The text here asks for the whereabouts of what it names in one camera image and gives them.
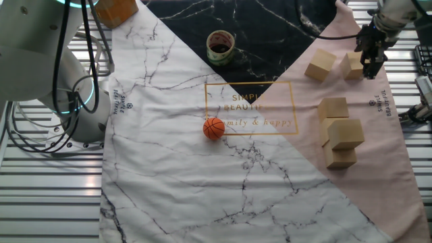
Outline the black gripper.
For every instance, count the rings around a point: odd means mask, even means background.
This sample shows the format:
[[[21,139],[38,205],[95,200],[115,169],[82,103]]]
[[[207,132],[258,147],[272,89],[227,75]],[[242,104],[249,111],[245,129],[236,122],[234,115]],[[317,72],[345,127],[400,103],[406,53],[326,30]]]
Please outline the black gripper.
[[[360,32],[356,36],[356,48],[355,52],[369,52],[374,48],[383,47],[387,50],[392,46],[392,42],[387,39],[385,32],[380,31],[374,23],[369,25],[364,24],[360,29]],[[386,62],[386,55],[384,50],[378,50],[376,58],[374,58],[372,63],[372,75],[370,74],[369,67],[371,64],[370,59],[366,53],[362,53],[362,74],[365,78],[375,79],[379,70],[382,68],[383,64]]]

